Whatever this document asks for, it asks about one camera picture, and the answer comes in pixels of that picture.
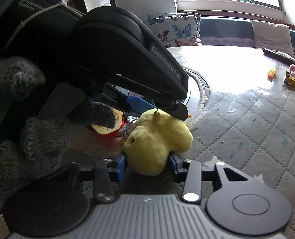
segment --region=remote control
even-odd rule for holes
[[[270,50],[267,48],[264,48],[263,52],[266,55],[281,61],[282,63],[288,64],[288,65],[291,65],[291,64],[295,65],[295,59],[284,52],[280,52],[277,50]]]

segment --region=metal screw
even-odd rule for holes
[[[109,201],[112,199],[112,195],[108,193],[99,193],[98,195],[96,195],[96,198],[100,201]]]

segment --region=plush chick beak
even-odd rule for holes
[[[126,139],[125,140],[121,140],[120,145],[121,146],[124,146],[124,144],[126,143],[126,141],[127,141]]]
[[[191,118],[192,115],[188,114],[187,117],[188,117],[188,118]],[[185,123],[185,125],[186,125],[187,127],[189,127],[189,125],[188,125],[187,123]]]

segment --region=butterfly print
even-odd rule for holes
[[[149,25],[153,25],[153,24],[156,25],[157,23],[160,24],[160,23],[163,23],[165,20],[165,18],[151,19],[150,16],[148,16],[147,18],[148,18],[148,20],[145,22],[147,22]]]
[[[171,19],[174,20],[174,21],[177,21],[179,18],[181,18],[183,20],[187,20],[188,19],[188,15],[177,15],[177,16],[171,17]]]
[[[167,41],[167,35],[169,33],[169,30],[163,31],[162,33],[160,33],[160,31],[156,30],[156,33],[154,32],[153,34],[162,42]]]
[[[189,41],[175,41],[177,46],[196,46],[196,38],[191,37]]]
[[[176,36],[178,38],[182,38],[183,36],[185,36],[185,37],[192,36],[192,34],[191,34],[192,24],[186,25],[184,29],[181,29],[180,27],[178,27],[176,25],[172,25],[172,28],[173,28],[174,32],[176,32]]]

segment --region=string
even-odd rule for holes
[[[20,24],[17,26],[16,30],[14,31],[14,33],[11,35],[11,37],[9,38],[8,42],[6,43],[6,45],[4,46],[3,50],[6,50],[8,48],[8,46],[10,45],[10,43],[12,42],[12,40],[15,38],[15,36],[19,33],[19,31],[24,28],[24,26],[30,21],[32,20],[33,18],[37,17],[38,15],[44,13],[44,12],[47,12],[49,10],[52,10],[54,8],[57,8],[59,6],[62,6],[62,5],[67,5],[67,3],[65,2],[60,2],[60,3],[57,3],[53,6],[50,6],[50,7],[47,7],[47,8],[44,8],[34,14],[32,14],[31,16],[29,16],[27,19],[25,19],[24,21],[21,21]]]

